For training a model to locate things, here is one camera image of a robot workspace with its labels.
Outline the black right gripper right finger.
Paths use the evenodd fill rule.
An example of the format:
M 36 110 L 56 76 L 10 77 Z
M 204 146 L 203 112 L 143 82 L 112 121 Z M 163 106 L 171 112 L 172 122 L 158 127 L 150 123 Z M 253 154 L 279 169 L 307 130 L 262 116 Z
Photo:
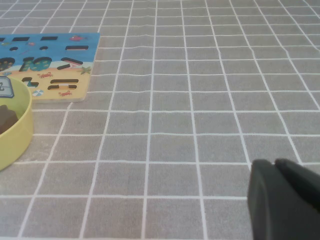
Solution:
M 278 158 L 274 163 L 294 191 L 320 212 L 320 176 L 289 159 Z

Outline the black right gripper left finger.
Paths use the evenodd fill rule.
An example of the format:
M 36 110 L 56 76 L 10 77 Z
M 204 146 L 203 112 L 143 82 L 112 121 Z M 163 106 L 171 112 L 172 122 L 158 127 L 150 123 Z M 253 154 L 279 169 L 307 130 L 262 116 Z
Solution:
M 275 163 L 252 162 L 247 205 L 255 240 L 320 238 L 320 212 L 295 192 Z

